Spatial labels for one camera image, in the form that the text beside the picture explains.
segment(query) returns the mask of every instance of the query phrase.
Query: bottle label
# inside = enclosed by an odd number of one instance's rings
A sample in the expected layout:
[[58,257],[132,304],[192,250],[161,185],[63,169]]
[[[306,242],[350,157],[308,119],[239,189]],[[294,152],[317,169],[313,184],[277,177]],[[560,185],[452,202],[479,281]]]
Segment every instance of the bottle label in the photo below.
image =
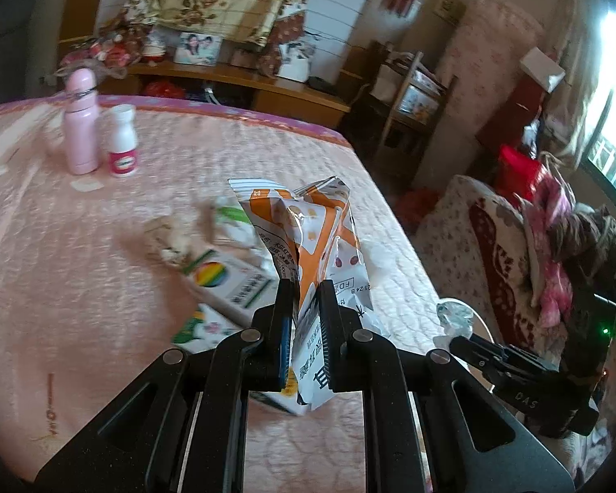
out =
[[130,174],[137,166],[137,152],[130,150],[120,154],[110,153],[110,172],[112,174]]

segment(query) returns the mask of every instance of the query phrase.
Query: framed photo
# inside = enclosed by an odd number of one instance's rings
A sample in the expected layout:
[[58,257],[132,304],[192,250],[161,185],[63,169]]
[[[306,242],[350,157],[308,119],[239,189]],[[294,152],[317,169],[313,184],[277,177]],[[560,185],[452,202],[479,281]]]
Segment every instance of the framed photo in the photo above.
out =
[[221,37],[216,35],[204,35],[203,33],[181,33],[173,56],[175,63],[185,65],[207,65],[217,64],[219,49],[221,48]]

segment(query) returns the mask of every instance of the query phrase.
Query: white bottle cap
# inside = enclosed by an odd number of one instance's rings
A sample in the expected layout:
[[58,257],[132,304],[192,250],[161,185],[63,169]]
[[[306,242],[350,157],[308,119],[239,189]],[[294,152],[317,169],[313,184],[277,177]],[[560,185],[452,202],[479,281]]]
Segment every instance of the white bottle cap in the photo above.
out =
[[133,128],[135,106],[122,104],[110,109],[114,121],[112,134],[108,139],[108,151],[113,154],[129,152],[137,147],[137,135]]

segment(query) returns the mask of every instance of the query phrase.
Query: quilted bedspread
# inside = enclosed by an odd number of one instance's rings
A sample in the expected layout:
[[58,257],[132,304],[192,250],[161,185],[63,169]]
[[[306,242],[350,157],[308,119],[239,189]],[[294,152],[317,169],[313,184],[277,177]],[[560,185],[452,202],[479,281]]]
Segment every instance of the quilted bedspread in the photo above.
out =
[[[399,348],[425,353],[437,295],[388,204],[343,138],[310,124],[182,100],[135,103],[141,168],[73,177],[55,100],[0,106],[0,454],[19,475],[41,466],[161,352],[195,300],[146,260],[142,224],[196,216],[229,177],[287,187],[338,175],[362,238],[395,261],[372,290]],[[251,402],[247,492],[365,490],[360,394],[296,417]]]

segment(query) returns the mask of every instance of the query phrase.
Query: mattress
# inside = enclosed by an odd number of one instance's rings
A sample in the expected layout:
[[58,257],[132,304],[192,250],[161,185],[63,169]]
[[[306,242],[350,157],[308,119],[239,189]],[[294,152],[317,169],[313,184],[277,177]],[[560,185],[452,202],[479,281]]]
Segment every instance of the mattress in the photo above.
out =
[[[230,194],[229,177],[287,187],[338,175],[352,189],[361,238],[384,237],[395,265],[372,289],[398,348],[425,353],[437,295],[383,196],[336,132],[182,100],[137,105],[140,169],[113,179],[67,173],[62,107],[0,106],[0,455],[33,479],[69,439],[161,352],[194,309],[168,268],[146,260],[142,224],[197,221]],[[365,490],[362,400],[333,398],[296,417],[251,402],[245,489]]]

